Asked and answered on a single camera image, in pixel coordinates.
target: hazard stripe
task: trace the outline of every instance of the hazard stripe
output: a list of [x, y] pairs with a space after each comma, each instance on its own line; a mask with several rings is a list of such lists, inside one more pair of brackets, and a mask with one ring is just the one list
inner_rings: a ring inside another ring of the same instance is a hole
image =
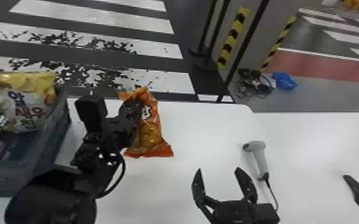
[[270, 53], [268, 53], [267, 58], [264, 60], [263, 65], [260, 69], [261, 72], [264, 72], [268, 65], [270, 64], [271, 60], [273, 59], [274, 55], [278, 51], [278, 48], [280, 47], [281, 43], [284, 41], [285, 37], [289, 33], [289, 30], [291, 29], [292, 25], [296, 21], [296, 17], [291, 17], [287, 24], [285, 25], [285, 28], [281, 31], [280, 36], [278, 37], [276, 43], [274, 46], [270, 49]]
[[222, 51], [217, 61], [217, 67], [219, 69], [224, 69], [227, 61], [231, 58], [231, 51], [237, 45], [237, 38], [239, 37], [239, 34], [242, 32], [243, 25], [248, 15], [249, 15], [249, 9], [242, 7], [238, 9], [234, 23], [231, 26], [230, 32], [228, 33], [228, 38], [225, 41], [225, 44], [222, 48]]

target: yellow snack bag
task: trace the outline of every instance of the yellow snack bag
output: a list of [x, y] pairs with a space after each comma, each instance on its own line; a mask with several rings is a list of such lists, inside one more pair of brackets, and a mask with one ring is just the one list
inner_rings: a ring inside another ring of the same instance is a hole
[[53, 108], [55, 73], [0, 73], [0, 109], [8, 119], [4, 130], [41, 130]]

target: chip bag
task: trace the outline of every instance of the chip bag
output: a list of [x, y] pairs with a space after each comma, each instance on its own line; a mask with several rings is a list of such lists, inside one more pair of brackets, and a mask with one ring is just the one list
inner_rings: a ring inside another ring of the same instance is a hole
[[8, 119], [4, 130], [41, 130], [53, 108], [55, 73], [0, 73], [0, 109]]
[[139, 98], [142, 101], [142, 116], [137, 124], [135, 140], [124, 155], [143, 157], [172, 157], [171, 146], [162, 137], [162, 127], [157, 101], [146, 87], [137, 89], [134, 93], [119, 92], [120, 99]]

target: crate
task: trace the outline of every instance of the crate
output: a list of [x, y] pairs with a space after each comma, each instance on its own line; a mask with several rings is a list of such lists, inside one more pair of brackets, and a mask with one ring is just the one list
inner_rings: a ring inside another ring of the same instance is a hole
[[3, 132], [0, 141], [8, 146], [0, 161], [0, 197], [13, 196], [35, 175], [53, 166], [71, 124], [67, 92], [56, 89], [56, 104], [43, 130], [31, 133]]

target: table surface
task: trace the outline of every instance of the table surface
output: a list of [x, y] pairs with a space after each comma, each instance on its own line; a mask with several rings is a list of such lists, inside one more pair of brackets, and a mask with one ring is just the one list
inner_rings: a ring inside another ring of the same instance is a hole
[[[73, 124], [56, 163], [68, 164], [85, 134], [69, 99]], [[108, 100], [109, 116], [121, 102]], [[271, 202], [253, 155], [244, 143], [262, 140], [279, 200], [280, 223], [359, 223], [359, 207], [342, 179], [359, 181], [359, 113], [253, 114], [245, 105], [160, 102], [163, 137], [173, 158], [126, 158], [123, 181], [98, 200], [99, 224], [200, 223], [191, 181], [202, 168], [206, 192], [218, 200], [238, 200], [237, 166], [255, 181], [259, 202]], [[0, 223], [7, 205], [0, 198]]]

